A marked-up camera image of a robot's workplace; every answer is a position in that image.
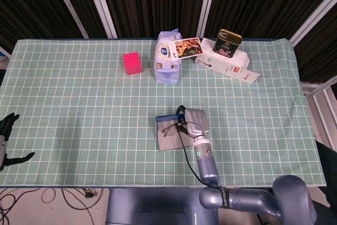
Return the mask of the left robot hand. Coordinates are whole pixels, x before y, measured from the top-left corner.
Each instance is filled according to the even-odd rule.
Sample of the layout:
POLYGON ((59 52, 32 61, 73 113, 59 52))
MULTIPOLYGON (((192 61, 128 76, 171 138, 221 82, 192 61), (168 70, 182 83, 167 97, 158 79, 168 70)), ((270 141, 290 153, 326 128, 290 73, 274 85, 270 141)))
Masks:
POLYGON ((1 120, 1 171, 3 171, 5 167, 8 167, 10 165, 27 162, 35 155, 35 152, 31 152, 27 156, 24 156, 22 158, 7 157, 6 149, 9 137, 12 132, 13 125, 19 117, 19 114, 11 113, 1 120))

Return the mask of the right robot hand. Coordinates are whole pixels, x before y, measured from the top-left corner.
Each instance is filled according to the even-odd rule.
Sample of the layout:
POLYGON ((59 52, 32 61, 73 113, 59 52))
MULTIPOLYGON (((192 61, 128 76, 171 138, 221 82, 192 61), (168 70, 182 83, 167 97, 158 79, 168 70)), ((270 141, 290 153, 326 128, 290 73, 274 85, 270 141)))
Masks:
POLYGON ((201 109, 189 109, 183 105, 180 105, 176 114, 182 114, 183 119, 179 120, 178 130, 192 139, 205 139, 209 132, 209 125, 207 115, 204 110, 201 109))

